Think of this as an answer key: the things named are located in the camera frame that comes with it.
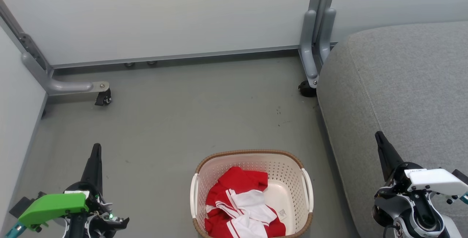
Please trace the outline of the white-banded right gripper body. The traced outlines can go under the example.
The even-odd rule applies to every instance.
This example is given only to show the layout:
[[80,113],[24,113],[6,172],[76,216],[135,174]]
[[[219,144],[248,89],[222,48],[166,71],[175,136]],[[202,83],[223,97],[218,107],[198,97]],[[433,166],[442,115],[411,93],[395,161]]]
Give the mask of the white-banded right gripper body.
[[467,176],[458,170],[425,169],[404,162],[400,181],[390,180],[384,187],[384,199],[402,197],[411,205],[430,205],[434,195],[443,195],[448,204],[461,201],[467,204]]

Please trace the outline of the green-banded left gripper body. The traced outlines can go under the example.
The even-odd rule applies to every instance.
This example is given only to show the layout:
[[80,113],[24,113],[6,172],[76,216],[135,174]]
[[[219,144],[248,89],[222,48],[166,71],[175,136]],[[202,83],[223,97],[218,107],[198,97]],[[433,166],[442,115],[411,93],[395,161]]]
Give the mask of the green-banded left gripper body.
[[92,184],[83,181],[63,193],[23,197],[17,203],[17,234],[26,229],[39,233],[49,221],[63,220],[64,238],[112,238],[127,228],[130,218],[115,216],[111,206]]

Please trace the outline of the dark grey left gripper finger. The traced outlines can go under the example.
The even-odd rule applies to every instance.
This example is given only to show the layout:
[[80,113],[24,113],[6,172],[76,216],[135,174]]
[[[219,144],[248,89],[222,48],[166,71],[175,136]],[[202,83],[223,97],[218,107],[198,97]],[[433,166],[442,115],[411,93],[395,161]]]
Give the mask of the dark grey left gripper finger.
[[103,194],[102,147],[100,143],[93,145],[91,155],[82,173],[81,181],[92,184],[99,194]]

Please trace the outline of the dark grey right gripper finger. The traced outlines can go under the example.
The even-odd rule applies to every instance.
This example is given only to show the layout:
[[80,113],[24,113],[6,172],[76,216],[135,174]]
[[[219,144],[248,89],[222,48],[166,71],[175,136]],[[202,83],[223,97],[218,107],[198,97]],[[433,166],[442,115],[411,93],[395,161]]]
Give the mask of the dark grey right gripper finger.
[[375,139],[384,180],[386,182],[390,180],[400,181],[402,178],[403,165],[405,165],[403,159],[382,131],[377,131],[375,133]]

